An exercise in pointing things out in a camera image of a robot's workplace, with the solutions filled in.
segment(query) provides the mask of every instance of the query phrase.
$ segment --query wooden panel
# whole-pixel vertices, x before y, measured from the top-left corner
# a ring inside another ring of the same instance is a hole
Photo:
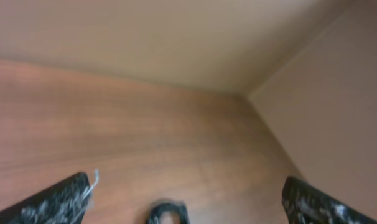
[[[287,223],[297,174],[240,97],[0,60],[0,209],[96,168],[84,223],[144,223],[160,198],[192,223]]]

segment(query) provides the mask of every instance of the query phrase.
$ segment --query beige side wall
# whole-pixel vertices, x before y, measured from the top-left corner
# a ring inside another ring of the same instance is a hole
[[[0,0],[0,57],[248,92],[351,0]]]
[[[357,2],[250,100],[311,184],[377,219],[377,0]]]

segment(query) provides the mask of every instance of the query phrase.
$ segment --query wood grain surface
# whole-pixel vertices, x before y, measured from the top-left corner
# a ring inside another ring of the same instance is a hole
[[[83,223],[144,223],[162,198],[193,224],[287,223],[299,175],[238,96],[0,60],[0,210],[94,169]]]

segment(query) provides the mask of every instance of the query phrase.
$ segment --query black granite-pattern object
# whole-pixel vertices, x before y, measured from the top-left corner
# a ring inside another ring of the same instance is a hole
[[[286,180],[282,205],[290,224],[377,224],[377,221],[295,177]]]
[[[3,211],[4,224],[79,224],[91,197],[85,173],[77,173]]]

